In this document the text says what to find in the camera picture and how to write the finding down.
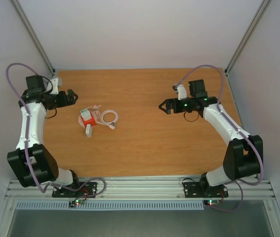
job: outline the red object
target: red object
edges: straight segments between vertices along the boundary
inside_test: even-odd
[[[81,119],[82,119],[82,122],[83,122],[83,124],[84,124],[85,127],[86,127],[88,124],[90,124],[92,127],[96,125],[96,121],[95,121],[95,119],[94,119],[93,114],[92,114],[91,112],[90,112],[90,114],[91,114],[91,118],[88,119],[88,120],[84,120],[82,114],[80,115],[80,116],[81,116]]]

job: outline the robotic arm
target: robotic arm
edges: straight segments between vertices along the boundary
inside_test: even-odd
[[[39,183],[55,181],[61,185],[78,186],[78,178],[72,170],[58,168],[57,162],[43,144],[43,126],[47,110],[74,105],[78,96],[71,90],[58,91],[61,79],[54,78],[45,85],[43,77],[39,75],[26,78],[27,90],[22,99],[27,109],[19,102],[23,121],[19,142],[16,150],[7,154],[7,161],[13,169],[17,179],[23,187],[36,186],[26,163],[25,141],[27,140],[28,154]]]
[[[199,183],[205,196],[225,183],[260,173],[258,158],[245,138],[254,145],[261,158],[263,158],[262,139],[258,135],[251,136],[238,126],[225,112],[223,106],[217,104],[217,98],[208,97],[203,80],[189,82],[191,98],[187,98],[183,85],[174,89],[178,93],[178,98],[165,100],[159,108],[168,115],[172,109],[175,114],[197,111],[202,118],[211,123],[227,145],[223,165],[201,176]]]

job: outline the gray floor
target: gray floor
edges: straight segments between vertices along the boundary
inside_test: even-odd
[[[236,202],[228,202],[231,208]],[[9,237],[269,237],[262,201],[203,211],[16,210]]]

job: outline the black cable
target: black cable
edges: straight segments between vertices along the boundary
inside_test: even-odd
[[[50,94],[53,90],[53,85],[50,79],[48,79],[47,77],[41,76],[42,78],[45,78],[50,84],[51,84],[51,89],[49,91],[46,91],[44,94]]]
[[[56,116],[57,115],[57,109],[55,108],[55,114],[53,115],[53,116],[50,116],[50,117],[45,117],[46,119],[51,119],[51,118],[53,118],[54,116]]]
[[[186,121],[188,121],[188,122],[194,122],[194,121],[196,121],[196,120],[199,118],[199,113],[198,113],[197,118],[196,118],[195,120],[190,121],[190,120],[188,120],[188,119],[186,118],[186,116],[185,116],[186,113],[187,113],[187,112],[184,113],[184,119],[186,119]]]
[[[193,179],[191,179],[191,178],[184,178],[184,179],[182,180],[182,182],[181,182],[181,184],[183,185],[183,187],[184,187],[184,181],[185,181],[185,180],[191,180],[191,181],[196,182],[195,180],[193,180]]]

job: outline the brown table surface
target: brown table surface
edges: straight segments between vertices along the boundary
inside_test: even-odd
[[[45,146],[60,168],[81,177],[202,174],[217,168],[226,145],[215,129],[201,117],[187,122],[182,113],[167,115],[158,109],[165,99],[176,98],[172,86],[189,70],[60,71],[59,90],[72,89],[79,99],[46,120]],[[217,71],[205,68],[191,74],[184,82],[187,93],[188,81],[194,79],[204,79],[208,96],[218,97]],[[119,120],[115,130],[98,124],[88,138],[77,120],[81,109],[93,105],[102,105],[101,112],[115,110]],[[239,122],[227,84],[222,105]],[[197,112],[186,117],[194,120]]]

